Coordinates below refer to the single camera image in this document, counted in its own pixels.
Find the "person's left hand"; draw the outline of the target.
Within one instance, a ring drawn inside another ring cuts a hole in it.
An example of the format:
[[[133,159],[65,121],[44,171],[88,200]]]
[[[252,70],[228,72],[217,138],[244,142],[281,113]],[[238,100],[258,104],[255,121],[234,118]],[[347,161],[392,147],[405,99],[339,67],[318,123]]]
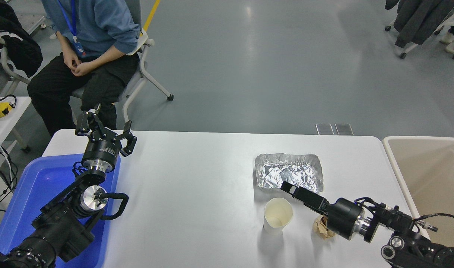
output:
[[[77,63],[70,67],[70,71],[75,77],[81,77],[92,72],[96,67],[91,62]]]

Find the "person's right hand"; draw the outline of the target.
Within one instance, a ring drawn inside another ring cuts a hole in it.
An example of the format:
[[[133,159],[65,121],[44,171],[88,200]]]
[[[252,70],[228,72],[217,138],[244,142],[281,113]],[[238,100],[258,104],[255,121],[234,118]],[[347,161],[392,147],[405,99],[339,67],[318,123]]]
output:
[[[74,74],[77,66],[82,63],[79,60],[77,54],[74,53],[73,51],[63,51],[62,55],[63,55],[63,61],[64,61],[65,65]]]

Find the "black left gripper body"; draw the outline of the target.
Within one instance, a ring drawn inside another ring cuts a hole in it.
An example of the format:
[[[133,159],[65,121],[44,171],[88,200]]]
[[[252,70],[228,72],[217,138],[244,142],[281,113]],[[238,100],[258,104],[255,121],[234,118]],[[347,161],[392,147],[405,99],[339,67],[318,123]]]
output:
[[[85,152],[82,157],[82,163],[89,160],[101,160],[109,164],[116,164],[119,152],[121,150],[121,142],[113,142],[102,139],[89,138]]]

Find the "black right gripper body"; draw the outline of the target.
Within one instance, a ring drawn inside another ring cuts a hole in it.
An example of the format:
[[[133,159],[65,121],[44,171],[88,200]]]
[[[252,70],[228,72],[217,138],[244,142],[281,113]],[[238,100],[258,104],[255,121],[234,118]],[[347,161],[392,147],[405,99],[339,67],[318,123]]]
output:
[[[338,198],[335,203],[327,207],[326,215],[327,228],[344,239],[351,240],[358,232],[356,223],[364,215],[364,209],[345,198]]]

